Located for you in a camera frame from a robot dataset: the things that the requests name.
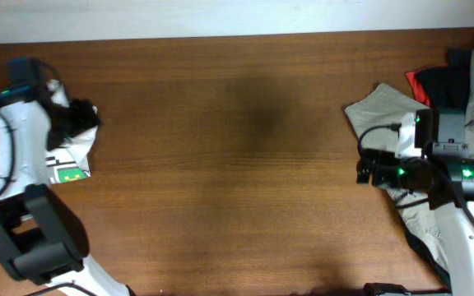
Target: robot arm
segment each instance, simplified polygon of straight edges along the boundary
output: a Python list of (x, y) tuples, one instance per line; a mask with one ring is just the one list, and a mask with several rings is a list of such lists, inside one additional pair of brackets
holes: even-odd
[[(99, 120), (86, 102), (53, 103), (41, 65), (11, 61), (13, 86), (0, 93), (0, 263), (14, 280), (65, 284), (67, 295), (134, 295), (96, 263), (81, 221), (49, 189), (45, 151)], [(36, 227), (17, 232), (26, 220)]]
[(358, 183), (372, 175), (376, 187), (426, 192), (444, 238), (453, 295), (474, 296), (474, 160), (464, 115), (419, 110), (403, 117), (399, 132), (394, 154), (360, 152)]

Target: wood grain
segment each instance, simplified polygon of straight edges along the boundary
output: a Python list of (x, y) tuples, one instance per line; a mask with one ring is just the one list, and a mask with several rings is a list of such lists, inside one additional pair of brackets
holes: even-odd
[[(437, 289), (383, 192), (356, 185), (343, 109), (471, 47), (474, 29), (0, 45), (53, 64), (104, 121), (92, 177), (54, 186), (139, 295)], [(0, 293), (23, 294), (0, 267)]]

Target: red fabric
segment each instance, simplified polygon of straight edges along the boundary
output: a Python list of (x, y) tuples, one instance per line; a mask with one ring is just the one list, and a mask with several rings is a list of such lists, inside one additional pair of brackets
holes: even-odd
[(416, 72), (408, 72), (405, 74), (409, 80), (409, 84), (412, 87), (412, 93), (415, 95), (415, 100), (426, 105), (427, 107), (431, 106), (431, 100), (429, 96), (425, 93), (424, 87), (418, 82), (415, 78)]

